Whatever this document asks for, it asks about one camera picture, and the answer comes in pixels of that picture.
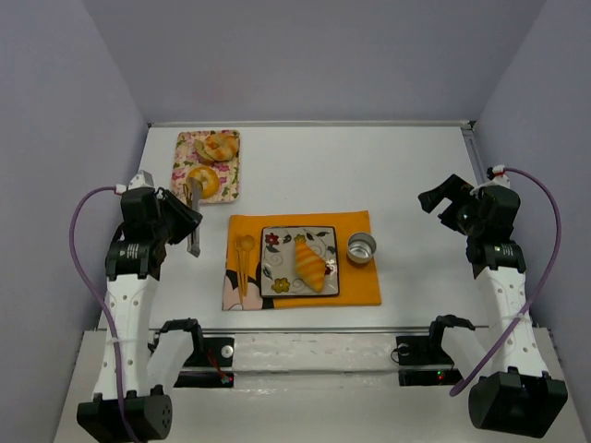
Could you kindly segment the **metal serving tongs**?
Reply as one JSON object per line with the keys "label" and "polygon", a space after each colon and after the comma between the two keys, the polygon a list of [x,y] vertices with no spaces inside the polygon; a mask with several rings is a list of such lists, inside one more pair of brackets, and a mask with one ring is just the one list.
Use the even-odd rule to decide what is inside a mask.
{"label": "metal serving tongs", "polygon": [[187,252],[193,257],[199,257],[200,255],[200,244],[199,244],[199,227],[202,221],[202,215],[199,212],[199,203],[202,194],[202,184],[196,178],[188,178],[184,184],[185,198],[187,206],[194,212],[196,218],[195,229],[187,237]]}

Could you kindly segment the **ring doughnut bread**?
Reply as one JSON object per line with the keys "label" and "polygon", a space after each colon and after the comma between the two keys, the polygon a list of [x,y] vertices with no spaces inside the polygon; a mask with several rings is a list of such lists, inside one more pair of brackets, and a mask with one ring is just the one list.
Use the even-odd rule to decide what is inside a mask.
{"label": "ring doughnut bread", "polygon": [[190,189],[194,183],[200,185],[202,199],[213,197],[220,187],[218,174],[209,166],[199,166],[188,173],[187,188]]}

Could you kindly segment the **striped croissant bread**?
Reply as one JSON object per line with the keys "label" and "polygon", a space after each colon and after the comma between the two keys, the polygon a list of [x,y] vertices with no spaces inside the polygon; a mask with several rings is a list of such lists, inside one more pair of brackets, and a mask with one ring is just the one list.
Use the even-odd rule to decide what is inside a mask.
{"label": "striped croissant bread", "polygon": [[323,291],[325,261],[304,240],[295,242],[295,272],[314,293]]}

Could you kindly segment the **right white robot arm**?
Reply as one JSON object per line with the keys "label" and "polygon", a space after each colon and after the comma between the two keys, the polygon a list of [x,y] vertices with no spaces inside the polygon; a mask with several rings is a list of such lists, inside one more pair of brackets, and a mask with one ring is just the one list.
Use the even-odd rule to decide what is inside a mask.
{"label": "right white robot arm", "polygon": [[525,293],[526,264],[512,240],[521,206],[505,169],[495,167],[488,181],[472,186],[458,175],[423,192],[418,200],[431,213],[444,199],[442,225],[466,238],[466,257],[488,316],[481,341],[467,319],[437,317],[429,344],[451,359],[461,378],[450,394],[468,393],[468,414],[477,429],[542,438],[568,400],[564,381],[554,378],[536,342],[529,314],[534,297]]}

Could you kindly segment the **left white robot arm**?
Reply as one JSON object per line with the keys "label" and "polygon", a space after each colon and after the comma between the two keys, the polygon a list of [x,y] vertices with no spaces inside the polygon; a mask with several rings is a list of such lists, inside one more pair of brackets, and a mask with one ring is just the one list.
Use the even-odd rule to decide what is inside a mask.
{"label": "left white robot arm", "polygon": [[200,254],[199,199],[202,187],[189,185],[189,202],[157,188],[151,174],[138,171],[120,197],[123,221],[105,257],[107,288],[88,287],[107,321],[103,359],[90,401],[77,409],[77,422],[98,442],[164,440],[172,428],[170,393],[193,353],[203,350],[195,318],[168,320],[150,338],[151,308],[166,258],[166,247],[187,243]]}

